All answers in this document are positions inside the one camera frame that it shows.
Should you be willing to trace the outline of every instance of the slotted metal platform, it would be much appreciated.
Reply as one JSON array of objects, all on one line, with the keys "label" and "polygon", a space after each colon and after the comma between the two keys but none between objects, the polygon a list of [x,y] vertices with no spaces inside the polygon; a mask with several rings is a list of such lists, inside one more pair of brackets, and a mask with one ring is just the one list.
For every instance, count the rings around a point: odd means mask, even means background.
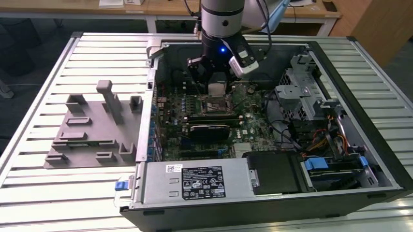
[{"label": "slotted metal platform", "polygon": [[[111,80],[121,100],[146,89],[150,40],[196,40],[185,34],[85,33],[73,38],[53,69],[0,159],[0,230],[9,232],[140,231],[114,206],[114,183],[136,167],[46,170],[71,93],[102,101],[99,80]],[[248,36],[267,41],[267,36]],[[413,105],[357,42],[332,37],[273,37],[275,41],[320,43],[368,115],[411,175],[413,174]],[[331,95],[332,88],[324,79]],[[130,192],[121,192],[129,197]],[[309,232],[412,231],[413,198],[380,203],[331,219],[214,228],[213,230]]]}]

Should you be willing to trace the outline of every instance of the power supply label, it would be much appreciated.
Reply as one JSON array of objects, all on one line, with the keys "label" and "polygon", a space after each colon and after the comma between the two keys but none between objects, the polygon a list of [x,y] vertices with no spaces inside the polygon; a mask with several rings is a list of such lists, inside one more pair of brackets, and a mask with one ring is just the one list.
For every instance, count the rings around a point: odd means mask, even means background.
[{"label": "power supply label", "polygon": [[222,166],[182,169],[182,198],[188,200],[226,197]]}]

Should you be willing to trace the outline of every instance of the floor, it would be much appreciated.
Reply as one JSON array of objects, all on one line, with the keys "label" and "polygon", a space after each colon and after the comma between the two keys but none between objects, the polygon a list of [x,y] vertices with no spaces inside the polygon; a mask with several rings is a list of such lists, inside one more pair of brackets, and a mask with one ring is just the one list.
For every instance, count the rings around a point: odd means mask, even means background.
[{"label": "floor", "polygon": [[[146,22],[142,20],[65,20],[61,28],[57,27],[51,19],[34,19],[33,22],[43,41],[43,45],[29,49],[37,69],[21,77],[10,77],[0,69],[0,79],[15,92],[15,97],[10,100],[0,97],[0,154],[25,118],[73,32],[148,33]],[[193,23],[189,22],[184,27],[178,21],[158,21],[158,31],[160,33],[192,33]],[[0,27],[0,43],[9,39],[10,35]],[[392,63],[385,67],[385,71],[411,100],[413,100],[412,64],[413,42],[408,42]]]}]

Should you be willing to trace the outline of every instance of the table leg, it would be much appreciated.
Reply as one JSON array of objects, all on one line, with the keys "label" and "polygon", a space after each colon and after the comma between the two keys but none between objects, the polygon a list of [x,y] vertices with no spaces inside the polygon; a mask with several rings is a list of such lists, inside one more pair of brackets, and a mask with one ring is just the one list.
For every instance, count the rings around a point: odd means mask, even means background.
[{"label": "table leg", "polygon": [[335,27],[337,19],[336,18],[328,18],[325,19],[325,23],[323,24],[317,36],[329,36],[332,29]]},{"label": "table leg", "polygon": [[157,33],[157,17],[153,15],[146,16],[148,26],[149,26],[149,33]]}]

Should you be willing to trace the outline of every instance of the green circuit board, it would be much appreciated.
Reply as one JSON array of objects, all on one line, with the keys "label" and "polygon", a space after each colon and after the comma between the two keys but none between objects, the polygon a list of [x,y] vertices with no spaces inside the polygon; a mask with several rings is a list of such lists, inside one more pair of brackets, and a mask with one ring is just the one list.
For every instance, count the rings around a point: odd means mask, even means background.
[{"label": "green circuit board", "polygon": [[250,143],[252,151],[277,150],[275,136],[267,123],[263,112],[264,90],[254,91],[248,85],[238,85],[222,99],[225,104],[212,106],[214,115],[232,115],[237,117],[237,125],[230,127],[229,138],[217,143],[193,143],[188,131],[189,116],[205,116],[209,95],[188,95],[185,93],[165,94],[158,98],[161,109],[161,131],[164,135],[164,160],[208,159],[208,157],[184,157],[186,152],[217,152],[218,158],[234,158],[233,146],[236,143]]}]

